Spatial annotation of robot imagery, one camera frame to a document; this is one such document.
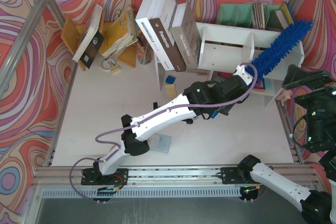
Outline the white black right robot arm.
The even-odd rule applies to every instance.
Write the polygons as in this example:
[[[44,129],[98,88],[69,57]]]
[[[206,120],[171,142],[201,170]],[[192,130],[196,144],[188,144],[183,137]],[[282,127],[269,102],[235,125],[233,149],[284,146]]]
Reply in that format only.
[[[292,142],[310,153],[324,152],[318,161],[330,188],[322,189],[322,180],[311,164],[271,168],[253,155],[237,165],[242,181],[258,183],[291,203],[306,223],[335,223],[335,80],[325,70],[305,71],[290,65],[282,88],[307,87],[310,92],[296,96],[294,102],[305,109],[294,126],[306,123],[306,141]]]

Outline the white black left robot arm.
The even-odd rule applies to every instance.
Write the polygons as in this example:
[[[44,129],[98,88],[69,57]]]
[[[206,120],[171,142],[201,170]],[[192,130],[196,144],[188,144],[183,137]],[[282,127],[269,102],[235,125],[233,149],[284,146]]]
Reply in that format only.
[[[148,138],[171,124],[199,115],[228,115],[235,103],[243,102],[254,84],[248,74],[234,74],[222,81],[194,82],[171,102],[138,117],[121,118],[121,142],[115,151],[94,162],[97,175],[112,175],[127,156],[140,156],[150,150]]]

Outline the blue microfiber duster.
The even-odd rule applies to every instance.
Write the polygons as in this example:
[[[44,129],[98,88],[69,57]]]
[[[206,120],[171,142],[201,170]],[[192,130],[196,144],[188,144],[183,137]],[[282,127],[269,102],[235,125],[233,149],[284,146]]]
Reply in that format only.
[[[249,86],[248,90],[239,98],[225,102],[225,106],[216,107],[208,112],[207,119],[214,118],[218,114],[228,115],[231,108],[236,104],[243,103],[250,95],[252,88],[262,78],[269,74],[282,59],[287,56],[304,36],[311,30],[313,21],[295,20],[249,65],[242,63],[235,70],[233,76],[241,77]]]

